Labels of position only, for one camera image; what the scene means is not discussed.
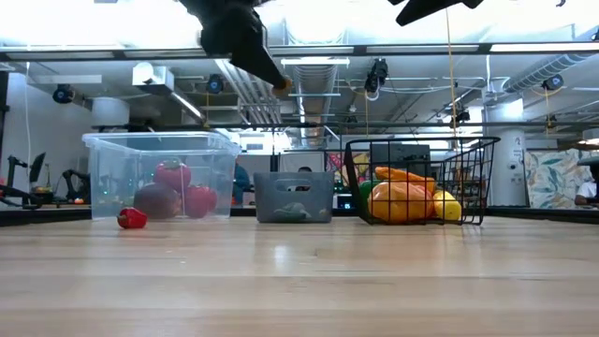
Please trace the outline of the clear plastic bin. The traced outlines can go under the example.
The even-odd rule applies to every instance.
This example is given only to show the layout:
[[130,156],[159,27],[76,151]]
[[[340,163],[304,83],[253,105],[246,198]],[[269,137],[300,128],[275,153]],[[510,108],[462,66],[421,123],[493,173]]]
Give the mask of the clear plastic bin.
[[[95,220],[116,217],[134,208],[135,193],[154,183],[155,167],[179,159],[191,169],[190,185],[210,187],[217,195],[214,211],[203,218],[227,218],[232,206],[234,169],[241,148],[227,136],[205,131],[85,134],[89,148],[91,214]],[[188,217],[183,212],[169,219]]]

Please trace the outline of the white ceiling lamp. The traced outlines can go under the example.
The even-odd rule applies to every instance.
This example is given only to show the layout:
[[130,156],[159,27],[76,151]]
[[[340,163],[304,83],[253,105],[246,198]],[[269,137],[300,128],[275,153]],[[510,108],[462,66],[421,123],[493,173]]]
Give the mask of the white ceiling lamp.
[[329,58],[329,57],[301,57],[301,58],[283,58],[282,66],[349,66],[350,60],[347,58]]

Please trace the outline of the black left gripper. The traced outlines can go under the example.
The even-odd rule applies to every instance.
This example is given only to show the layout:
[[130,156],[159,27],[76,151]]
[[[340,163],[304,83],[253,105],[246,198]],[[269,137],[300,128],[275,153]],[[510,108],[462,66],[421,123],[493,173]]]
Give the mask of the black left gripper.
[[263,24],[256,7],[265,0],[180,0],[202,29],[199,44],[208,55],[231,55],[231,64],[285,89],[287,78],[263,45]]

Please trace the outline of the black table frame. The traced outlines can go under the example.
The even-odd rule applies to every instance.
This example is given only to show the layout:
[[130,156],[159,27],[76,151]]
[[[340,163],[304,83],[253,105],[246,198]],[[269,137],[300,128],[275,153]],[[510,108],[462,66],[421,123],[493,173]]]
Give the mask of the black table frame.
[[[599,210],[583,209],[531,209],[521,207],[490,207],[487,217],[536,219],[599,226]],[[39,209],[35,211],[10,209],[0,211],[0,227],[45,224],[55,222],[90,220],[91,211],[86,208]]]

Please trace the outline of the black ceiling-hung device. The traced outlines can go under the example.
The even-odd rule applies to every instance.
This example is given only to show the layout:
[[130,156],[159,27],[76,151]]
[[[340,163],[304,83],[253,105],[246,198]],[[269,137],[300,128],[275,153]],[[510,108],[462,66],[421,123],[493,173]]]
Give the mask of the black ceiling-hung device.
[[364,83],[365,98],[367,100],[375,101],[378,99],[380,89],[385,84],[387,76],[387,61],[384,58],[376,59]]

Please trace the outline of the pink yellow wall picture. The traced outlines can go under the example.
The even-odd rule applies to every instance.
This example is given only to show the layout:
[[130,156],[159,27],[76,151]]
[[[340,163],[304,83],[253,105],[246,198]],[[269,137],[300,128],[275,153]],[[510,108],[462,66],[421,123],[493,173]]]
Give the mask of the pink yellow wall picture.
[[[370,154],[367,152],[352,152],[355,174],[359,183],[369,180]],[[334,173],[334,182],[338,187],[349,186],[347,168],[344,163],[344,152],[329,152],[326,154],[326,171]]]

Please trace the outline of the black tilted monitor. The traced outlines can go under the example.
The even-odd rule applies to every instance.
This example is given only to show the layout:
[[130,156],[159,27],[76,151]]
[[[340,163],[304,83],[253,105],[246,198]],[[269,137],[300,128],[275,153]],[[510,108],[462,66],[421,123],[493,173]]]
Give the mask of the black tilted monitor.
[[40,174],[40,171],[43,167],[45,160],[45,153],[39,154],[30,165],[29,171],[29,183],[36,183]]

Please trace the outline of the white garlic bulb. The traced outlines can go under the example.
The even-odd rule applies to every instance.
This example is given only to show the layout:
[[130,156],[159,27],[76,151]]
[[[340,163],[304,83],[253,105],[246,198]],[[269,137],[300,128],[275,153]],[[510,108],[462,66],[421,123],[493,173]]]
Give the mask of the white garlic bulb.
[[277,222],[301,222],[311,218],[302,203],[291,202],[273,212]]

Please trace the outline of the grey plastic basket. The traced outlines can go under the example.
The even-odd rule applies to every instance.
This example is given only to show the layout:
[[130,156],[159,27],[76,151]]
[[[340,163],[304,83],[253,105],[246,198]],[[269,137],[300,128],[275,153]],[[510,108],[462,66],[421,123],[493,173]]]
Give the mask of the grey plastic basket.
[[[256,219],[260,223],[329,223],[332,218],[332,172],[263,172],[254,174]],[[302,203],[311,218],[301,222],[277,222],[276,209]]]

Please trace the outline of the orange yellow bell pepper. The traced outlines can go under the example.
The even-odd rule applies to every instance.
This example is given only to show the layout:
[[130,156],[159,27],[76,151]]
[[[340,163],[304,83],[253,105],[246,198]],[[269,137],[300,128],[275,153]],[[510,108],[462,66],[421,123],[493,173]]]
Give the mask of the orange yellow bell pepper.
[[380,183],[368,199],[368,212],[388,224],[425,220],[424,188],[411,183]]

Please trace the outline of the long yellow squash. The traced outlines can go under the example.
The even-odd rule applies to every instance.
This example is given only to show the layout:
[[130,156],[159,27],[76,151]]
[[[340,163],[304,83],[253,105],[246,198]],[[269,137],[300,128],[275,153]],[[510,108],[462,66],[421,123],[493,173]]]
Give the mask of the long yellow squash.
[[449,192],[437,191],[433,195],[433,206],[440,219],[453,222],[461,220],[462,207]]

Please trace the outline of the white round column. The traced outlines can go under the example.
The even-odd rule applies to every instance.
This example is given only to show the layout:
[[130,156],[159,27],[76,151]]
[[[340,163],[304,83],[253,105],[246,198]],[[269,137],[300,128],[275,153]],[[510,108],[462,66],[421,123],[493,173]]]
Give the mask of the white round column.
[[485,133],[499,138],[494,144],[489,181],[490,206],[526,206],[523,100],[486,107]]

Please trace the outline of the small red bell pepper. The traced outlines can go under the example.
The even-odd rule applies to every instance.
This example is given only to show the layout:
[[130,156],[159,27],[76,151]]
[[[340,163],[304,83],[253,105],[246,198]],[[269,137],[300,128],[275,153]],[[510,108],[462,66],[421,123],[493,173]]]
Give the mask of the small red bell pepper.
[[135,208],[124,208],[117,216],[117,223],[123,229],[142,229],[147,221],[147,215]]

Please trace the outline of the orange carrot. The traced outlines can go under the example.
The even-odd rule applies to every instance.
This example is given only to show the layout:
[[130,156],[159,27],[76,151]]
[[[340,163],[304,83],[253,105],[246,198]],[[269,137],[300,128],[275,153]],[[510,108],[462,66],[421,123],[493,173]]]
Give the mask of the orange carrot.
[[412,172],[398,168],[376,167],[374,173],[378,180],[395,183],[411,183],[422,186],[425,190],[433,193],[436,190],[436,181],[431,177],[423,177]]

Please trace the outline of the large green bell pepper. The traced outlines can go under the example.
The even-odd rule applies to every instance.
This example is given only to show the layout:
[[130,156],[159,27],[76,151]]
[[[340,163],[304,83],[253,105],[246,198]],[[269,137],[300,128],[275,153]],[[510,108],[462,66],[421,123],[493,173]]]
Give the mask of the large green bell pepper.
[[360,193],[360,200],[364,207],[368,206],[368,199],[371,195],[371,192],[378,184],[380,184],[379,180],[367,180],[359,185],[358,189]]

